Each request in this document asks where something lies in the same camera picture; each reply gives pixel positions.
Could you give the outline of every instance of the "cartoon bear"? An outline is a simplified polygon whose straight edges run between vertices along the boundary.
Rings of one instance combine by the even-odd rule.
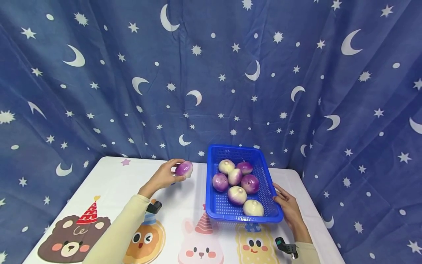
[[[81,217],[71,215],[58,221],[38,248],[38,256],[54,263],[82,262],[110,225],[108,217],[97,217],[95,201]]]
[[[179,264],[222,264],[224,262],[218,235],[213,232],[206,212],[196,227],[192,220],[185,219],[182,230],[184,240],[177,256]]]

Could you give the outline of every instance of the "blue curtain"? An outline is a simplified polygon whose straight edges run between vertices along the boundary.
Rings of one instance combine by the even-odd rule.
[[[0,263],[107,155],[297,170],[346,263],[422,262],[422,2],[5,0]]]

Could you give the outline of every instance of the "person's left hand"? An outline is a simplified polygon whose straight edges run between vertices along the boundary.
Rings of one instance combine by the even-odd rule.
[[[171,168],[177,167],[179,163],[184,161],[185,160],[181,158],[174,158],[161,164],[151,179],[139,189],[138,194],[151,198],[159,189],[169,187],[175,182],[184,181],[186,179],[185,176],[174,176],[174,172],[171,171]]]

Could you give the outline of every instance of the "cream sleeve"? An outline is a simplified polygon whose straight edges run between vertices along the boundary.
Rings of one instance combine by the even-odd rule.
[[[82,264],[121,264],[133,234],[145,219],[148,205],[148,198],[132,196]]]
[[[320,264],[318,253],[313,244],[296,242],[299,258],[292,261],[292,264]]]

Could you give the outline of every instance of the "black device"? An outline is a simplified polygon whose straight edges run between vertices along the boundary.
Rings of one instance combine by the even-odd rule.
[[[286,244],[282,237],[277,237],[276,245],[279,250],[283,251],[286,254],[292,255],[292,259],[299,258],[299,254],[296,249],[297,248],[296,244]]]
[[[162,203],[159,201],[155,201],[154,204],[148,204],[148,207],[146,208],[147,212],[150,212],[151,214],[157,214],[158,211],[161,209]]]

